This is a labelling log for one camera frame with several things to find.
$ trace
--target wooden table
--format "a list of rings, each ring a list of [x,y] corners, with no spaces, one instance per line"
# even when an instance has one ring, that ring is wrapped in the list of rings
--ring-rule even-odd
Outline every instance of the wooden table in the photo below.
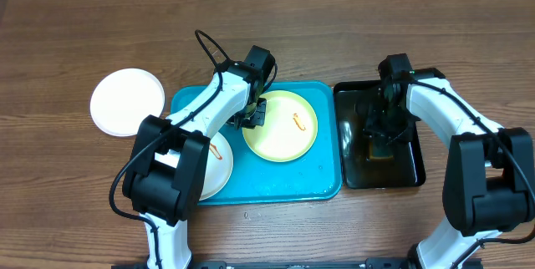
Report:
[[[89,98],[107,74],[142,68],[163,83],[168,112],[178,89],[211,78],[195,28],[234,59],[253,44],[270,49],[278,80],[377,79],[380,60],[408,53],[415,68],[440,69],[488,118],[535,134],[535,0],[9,0],[0,28],[2,268],[144,259],[143,226],[108,205],[134,139],[98,130]],[[201,208],[190,221],[193,253],[233,262],[405,255],[444,215],[447,149],[418,127],[421,188]],[[488,268],[533,268],[534,248],[488,245],[478,256]]]

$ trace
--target black cable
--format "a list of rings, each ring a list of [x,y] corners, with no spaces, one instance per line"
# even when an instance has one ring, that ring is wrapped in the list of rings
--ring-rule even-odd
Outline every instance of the black cable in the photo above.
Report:
[[[262,93],[265,93],[266,90],[269,89],[269,87],[271,86],[271,84],[272,84],[273,81],[275,80],[275,77],[277,77],[277,71],[278,71],[278,66],[277,66],[277,63],[275,63],[275,72],[273,72],[273,77],[272,77],[271,80],[269,80],[269,82],[264,86],[264,90],[262,91]]]
[[[138,216],[138,215],[134,215],[134,214],[129,214],[127,212],[124,212],[124,211],[121,211],[117,205],[115,204],[115,190],[117,189],[117,185],[119,184],[119,181],[121,180],[121,178],[123,178],[123,176],[125,175],[126,171],[130,168],[130,166],[138,159],[140,158],[141,155],[143,155],[148,149],[150,149],[151,147],[153,147],[154,145],[160,145],[161,144],[161,141],[170,133],[172,132],[174,129],[176,128],[180,128],[185,122],[189,121],[190,119],[193,119],[196,115],[198,115],[207,105],[209,105],[209,103],[211,103],[215,98],[216,96],[219,94],[219,92],[221,92],[222,88],[223,88],[223,75],[221,73],[220,70],[217,69],[218,67],[218,63],[216,62],[216,60],[213,58],[213,56],[210,54],[210,52],[208,51],[208,48],[206,48],[206,45],[202,42],[201,38],[199,37],[199,33],[208,38],[208,40],[210,40],[214,45],[216,45],[217,48],[219,48],[219,50],[222,52],[223,55],[225,55],[225,58],[227,58],[227,60],[230,61],[230,59],[228,58],[227,54],[225,53],[225,51],[223,51],[223,49],[221,48],[221,46],[219,46],[219,44],[216,43],[215,40],[213,40],[212,38],[210,38],[206,33],[202,32],[201,30],[196,30],[195,31],[195,35],[197,37],[197,40],[199,41],[199,44],[202,46],[202,49],[204,49],[204,51],[206,52],[206,54],[208,55],[208,57],[210,58],[210,60],[214,63],[214,66],[216,67],[216,71],[217,71],[217,77],[219,78],[219,84],[217,85],[217,88],[216,88],[216,91],[210,96],[210,98],[208,98],[203,104],[201,104],[197,109],[195,109],[194,111],[190,112],[190,114],[188,114],[184,119],[182,119],[180,122],[178,122],[177,124],[175,125],[172,125],[168,130],[166,130],[165,132],[161,133],[160,135],[158,135],[155,139],[153,139],[147,146],[145,146],[145,148],[143,148],[139,153],[137,153],[134,157],[132,157],[132,159],[130,159],[126,165],[119,171],[119,173],[117,174],[117,176],[115,177],[114,179],[114,182],[111,184],[111,187],[110,187],[110,196],[108,197],[108,200],[110,201],[110,207],[112,209],[112,211],[119,215],[119,216],[122,216],[124,218],[127,218],[127,219],[132,219],[132,220],[138,220],[138,221],[143,221],[144,223],[148,224],[150,226],[150,232],[153,233],[154,235],[154,250],[155,250],[155,258],[156,258],[156,265],[158,266],[159,269],[162,269],[162,265],[161,265],[161,258],[160,258],[160,248],[159,248],[159,242],[158,242],[158,227],[156,227],[156,224],[149,218],[146,218],[146,217],[143,217],[143,216]]]
[[[474,124],[477,125],[481,130],[485,131],[488,135],[490,135],[494,141],[498,144],[500,149],[502,149],[503,154],[507,157],[507,159],[511,162],[513,169],[520,175],[522,179],[522,183],[526,186],[527,191],[529,192],[529,195],[532,198],[532,201],[535,201],[535,194],[533,193],[532,187],[529,185],[529,181],[527,180],[526,176],[524,175],[524,172],[520,168],[520,165],[517,163],[517,161],[514,159],[514,156],[512,155],[511,151],[503,144],[503,142],[500,140],[500,138],[492,132],[488,127],[486,127],[480,120],[479,117],[476,117],[467,107],[464,103],[462,103],[455,95],[450,94],[446,92],[444,89],[440,89],[434,85],[426,84],[420,81],[395,81],[395,83],[398,84],[413,84],[413,85],[419,85],[426,87],[428,89],[433,89],[441,94],[444,94],[446,97],[451,99],[457,106],[459,106],[462,111],[470,117],[471,120],[474,121]],[[520,239],[500,239],[500,238],[490,238],[490,239],[479,239],[477,240],[472,246],[468,248],[468,250],[465,251],[451,266],[451,269],[456,269],[462,262],[464,262],[479,246],[483,246],[485,243],[502,243],[502,244],[524,244],[527,243],[535,238],[535,226],[533,227],[533,230],[529,233],[529,235],[524,236]]]

